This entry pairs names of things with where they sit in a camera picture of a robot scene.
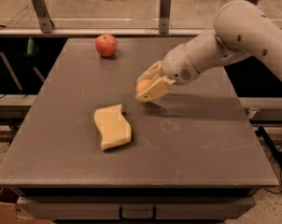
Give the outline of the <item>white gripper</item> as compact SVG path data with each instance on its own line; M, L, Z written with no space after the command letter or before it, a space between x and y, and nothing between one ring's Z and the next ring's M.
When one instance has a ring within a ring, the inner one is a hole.
M199 75L187 46L181 44L170 50L162 62L157 61L141 74L137 83L147 80L149 84L140 93L135 93L135 98L141 103L150 102L167 94L174 83L186 85Z

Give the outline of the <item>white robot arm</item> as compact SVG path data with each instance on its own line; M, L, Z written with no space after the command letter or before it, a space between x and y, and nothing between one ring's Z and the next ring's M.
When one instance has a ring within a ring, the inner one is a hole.
M253 56L282 81L282 30L257 6L245 0L225 4L214 25L171 49L138 79L135 98L147 103L174 85L185 85L208 69Z

